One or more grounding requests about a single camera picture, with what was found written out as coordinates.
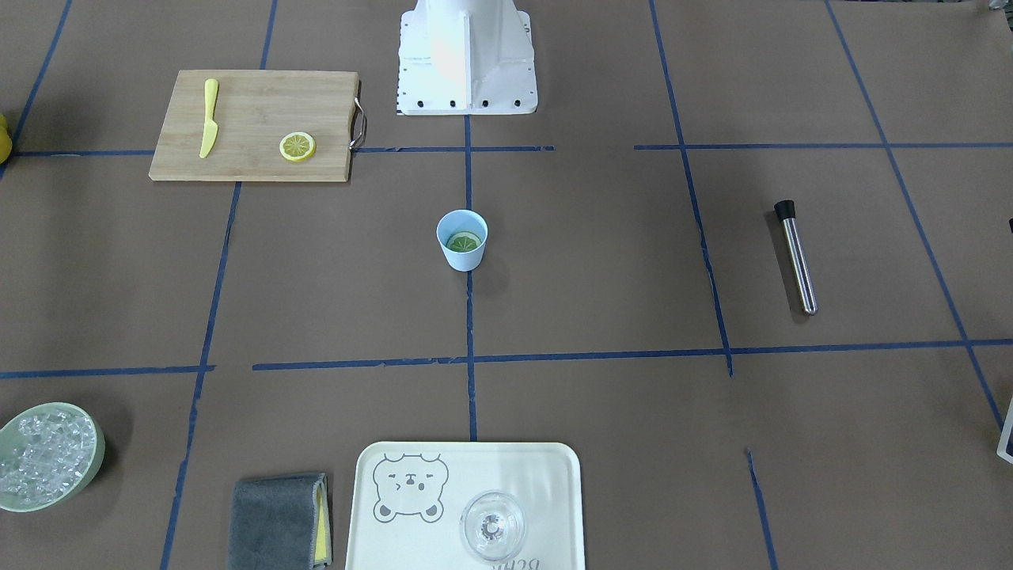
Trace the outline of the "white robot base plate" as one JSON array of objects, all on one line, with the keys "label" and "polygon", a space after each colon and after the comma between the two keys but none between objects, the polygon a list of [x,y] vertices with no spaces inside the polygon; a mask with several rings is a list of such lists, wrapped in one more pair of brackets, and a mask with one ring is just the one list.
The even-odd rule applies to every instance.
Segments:
[{"label": "white robot base plate", "polygon": [[399,32],[399,115],[537,111],[531,18],[513,1],[419,1],[401,14]]}]

